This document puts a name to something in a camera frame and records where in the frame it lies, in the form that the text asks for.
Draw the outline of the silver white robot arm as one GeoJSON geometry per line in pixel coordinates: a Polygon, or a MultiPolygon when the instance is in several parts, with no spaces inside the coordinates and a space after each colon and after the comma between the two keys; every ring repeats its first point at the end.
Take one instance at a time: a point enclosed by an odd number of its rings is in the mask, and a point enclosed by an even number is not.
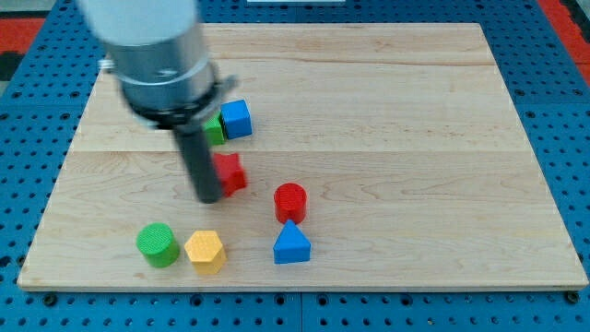
{"type": "Polygon", "coordinates": [[[219,201],[223,187],[204,125],[237,78],[219,76],[197,1],[77,0],[77,7],[132,111],[172,132],[198,200],[219,201]]]}

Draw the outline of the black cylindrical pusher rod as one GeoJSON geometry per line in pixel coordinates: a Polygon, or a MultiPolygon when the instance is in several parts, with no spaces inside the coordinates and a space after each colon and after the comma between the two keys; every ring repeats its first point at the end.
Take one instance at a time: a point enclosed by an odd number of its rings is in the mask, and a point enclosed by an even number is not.
{"type": "Polygon", "coordinates": [[[172,132],[197,199],[205,204],[218,202],[223,188],[202,126],[177,125],[172,132]]]}

